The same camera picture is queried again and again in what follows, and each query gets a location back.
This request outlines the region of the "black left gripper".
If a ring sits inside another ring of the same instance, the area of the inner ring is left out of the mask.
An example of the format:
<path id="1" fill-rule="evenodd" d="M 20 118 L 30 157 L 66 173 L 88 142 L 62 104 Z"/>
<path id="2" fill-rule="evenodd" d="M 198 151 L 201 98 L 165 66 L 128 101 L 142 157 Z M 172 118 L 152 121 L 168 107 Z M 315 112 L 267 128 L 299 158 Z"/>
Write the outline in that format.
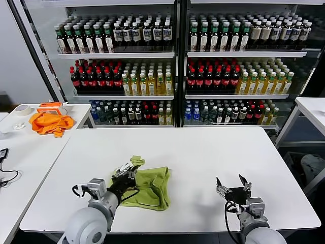
<path id="1" fill-rule="evenodd" d="M 138 168 L 139 165 L 125 163 L 115 170 L 114 176 L 122 176 L 112 178 L 112 184 L 108 187 L 108 191 L 113 193 L 118 201 L 125 201 L 137 194 L 136 173 Z M 123 194 L 127 191 L 133 191 L 133 193 L 127 197 L 123 197 Z"/>

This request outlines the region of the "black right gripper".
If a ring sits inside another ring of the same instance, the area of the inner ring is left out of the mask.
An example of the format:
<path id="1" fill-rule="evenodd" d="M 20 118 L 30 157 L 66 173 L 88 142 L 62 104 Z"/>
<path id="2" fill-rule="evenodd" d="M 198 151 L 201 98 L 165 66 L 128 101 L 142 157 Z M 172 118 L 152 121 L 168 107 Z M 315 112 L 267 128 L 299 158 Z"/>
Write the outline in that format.
<path id="1" fill-rule="evenodd" d="M 243 187 L 227 188 L 222 185 L 218 177 L 216 177 L 216 191 L 227 201 L 234 202 L 238 205 L 245 205 L 247 199 L 251 197 L 252 183 L 248 182 L 245 177 L 239 174 L 239 179 Z"/>

